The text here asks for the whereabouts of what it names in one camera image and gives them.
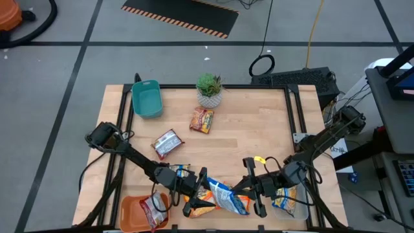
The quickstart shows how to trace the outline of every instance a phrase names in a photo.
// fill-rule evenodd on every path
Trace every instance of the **orange and black striped mat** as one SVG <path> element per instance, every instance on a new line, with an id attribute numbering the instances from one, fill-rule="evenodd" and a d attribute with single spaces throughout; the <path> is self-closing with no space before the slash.
<path id="1" fill-rule="evenodd" d="M 122 10 L 226 39 L 239 12 L 199 0 L 127 0 Z"/>

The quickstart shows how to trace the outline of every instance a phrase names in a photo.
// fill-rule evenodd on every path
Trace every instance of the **keyboard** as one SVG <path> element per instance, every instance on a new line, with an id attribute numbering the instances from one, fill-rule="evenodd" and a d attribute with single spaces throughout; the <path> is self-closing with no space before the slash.
<path id="1" fill-rule="evenodd" d="M 393 161 L 408 197 L 414 197 L 414 160 Z"/>

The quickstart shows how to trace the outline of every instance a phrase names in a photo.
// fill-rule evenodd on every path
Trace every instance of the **black hose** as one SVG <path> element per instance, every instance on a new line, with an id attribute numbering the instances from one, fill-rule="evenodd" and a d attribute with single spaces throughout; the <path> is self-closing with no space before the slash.
<path id="1" fill-rule="evenodd" d="M 17 47 L 20 45 L 24 45 L 30 41 L 32 41 L 34 38 L 38 37 L 40 34 L 44 33 L 46 29 L 48 29 L 53 21 L 56 19 L 56 16 L 58 15 L 58 7 L 56 6 L 56 3 L 54 0 L 49 0 L 50 3 L 50 14 L 48 18 L 43 22 L 37 29 L 35 29 L 30 34 L 23 36 L 20 39 L 17 39 L 15 41 L 9 41 L 5 43 L 0 43 L 0 49 L 9 49 L 13 47 Z"/>

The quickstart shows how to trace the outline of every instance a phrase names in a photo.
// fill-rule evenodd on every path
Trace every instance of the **wooden table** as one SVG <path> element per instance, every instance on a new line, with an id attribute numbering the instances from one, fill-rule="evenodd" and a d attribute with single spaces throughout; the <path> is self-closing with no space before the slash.
<path id="1" fill-rule="evenodd" d="M 102 121 L 116 122 L 122 87 L 122 85 L 108 85 L 106 87 L 98 123 Z M 324 129 L 324 125 L 314 86 L 300 86 L 300 96 L 307 131 L 309 133 L 320 132 Z M 127 99 L 123 126 L 126 125 L 131 98 Z M 293 95 L 290 99 L 296 127 L 300 131 Z M 143 120 L 135 115 L 132 123 L 135 136 L 130 140 L 130 143 L 151 160 L 159 161 L 150 144 L 171 128 L 185 141 L 185 144 L 169 154 L 163 162 L 170 164 L 190 163 L 190 169 L 196 174 L 205 166 L 210 177 L 230 184 L 237 184 L 242 176 L 246 175 L 247 170 L 242 162 L 245 157 L 274 156 L 281 162 L 285 157 L 294 153 L 285 95 L 282 90 L 229 89 L 223 91 L 223 100 L 214 109 L 212 128 L 208 135 L 191 131 L 188 128 L 193 109 L 199 105 L 195 89 L 162 89 L 162 101 L 164 114 L 160 118 Z M 91 162 L 99 154 L 99 151 L 91 150 L 88 162 Z M 108 161 L 109 156 L 107 155 L 85 173 L 73 219 L 74 224 L 85 219 L 101 197 Z M 323 183 L 319 185 L 321 198 L 339 221 L 347 225 L 331 158 L 321 155 L 314 161 L 314 165 L 323 177 Z M 275 164 L 269 163 L 268 167 L 269 170 L 277 170 Z M 256 174 L 262 173 L 265 173 L 265 169 L 260 163 L 257 163 Z M 128 195 L 148 195 L 151 191 L 151 185 L 151 181 L 144 175 L 144 172 L 132 162 L 127 161 L 120 200 Z M 157 190 L 167 193 L 167 190 L 160 185 L 157 186 Z M 201 217 L 189 219 L 182 215 L 184 201 L 181 200 L 178 207 L 171 209 L 171 219 L 167 227 L 171 228 L 172 224 L 178 224 L 179 229 L 257 230 L 258 225 L 264 225 L 267 230 L 306 229 L 305 221 L 284 221 L 276 218 L 271 210 L 270 198 L 262 198 L 262 201 L 267 207 L 268 215 L 265 218 L 254 214 L 253 201 L 251 201 L 249 216 L 240 216 L 225 210 L 214 210 Z M 106 224 L 109 222 L 112 203 L 113 201 L 110 199 L 107 204 Z M 317 221 L 314 210 L 312 218 L 315 225 Z"/>

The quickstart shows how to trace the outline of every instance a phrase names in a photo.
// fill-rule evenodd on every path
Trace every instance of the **teal bowl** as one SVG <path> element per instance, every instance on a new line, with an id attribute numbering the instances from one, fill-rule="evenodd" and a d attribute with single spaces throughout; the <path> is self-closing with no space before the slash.
<path id="1" fill-rule="evenodd" d="M 156 80 L 137 82 L 132 86 L 132 102 L 135 114 L 143 119 L 161 116 L 160 84 Z"/>

